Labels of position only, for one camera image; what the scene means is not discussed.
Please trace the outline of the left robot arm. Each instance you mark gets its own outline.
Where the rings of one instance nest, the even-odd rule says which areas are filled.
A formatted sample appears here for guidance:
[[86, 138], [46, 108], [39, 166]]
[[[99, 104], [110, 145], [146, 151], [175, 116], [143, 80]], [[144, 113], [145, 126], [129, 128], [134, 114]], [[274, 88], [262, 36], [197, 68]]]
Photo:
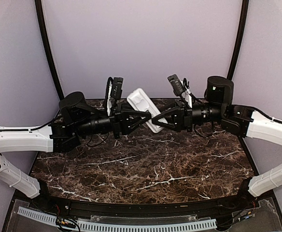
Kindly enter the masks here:
[[93, 134], [112, 132], [115, 138], [128, 135], [151, 119], [149, 112], [118, 106], [112, 113], [98, 110], [86, 103], [84, 94], [73, 92], [59, 102], [60, 116], [38, 127], [0, 126], [0, 180], [30, 199], [44, 211], [55, 201], [48, 195], [47, 185], [22, 172], [3, 155], [14, 151], [65, 153], [81, 144], [80, 139]]

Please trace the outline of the white remote control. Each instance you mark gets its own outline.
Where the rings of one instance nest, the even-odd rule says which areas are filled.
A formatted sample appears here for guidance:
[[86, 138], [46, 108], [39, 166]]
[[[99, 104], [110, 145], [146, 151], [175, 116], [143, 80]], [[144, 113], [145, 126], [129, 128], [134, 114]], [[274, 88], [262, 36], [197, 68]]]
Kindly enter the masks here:
[[134, 110], [149, 112], [151, 118], [161, 113], [142, 88], [138, 88], [130, 93], [127, 96], [127, 102]]

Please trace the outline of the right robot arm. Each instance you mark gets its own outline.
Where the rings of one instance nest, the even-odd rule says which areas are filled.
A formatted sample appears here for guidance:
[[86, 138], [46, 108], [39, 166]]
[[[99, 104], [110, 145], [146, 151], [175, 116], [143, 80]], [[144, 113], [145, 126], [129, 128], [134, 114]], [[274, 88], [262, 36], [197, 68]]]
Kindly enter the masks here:
[[[238, 137], [249, 137], [282, 145], [282, 120], [270, 117], [261, 110], [236, 105], [233, 100], [234, 83], [220, 76], [207, 79], [205, 102], [194, 98], [191, 106], [185, 100], [176, 101], [152, 118], [152, 123], [173, 131], [195, 131], [206, 122], [218, 123], [223, 130]], [[233, 206], [244, 209], [263, 193], [282, 186], [282, 164], [271, 170], [245, 179], [233, 198]]]

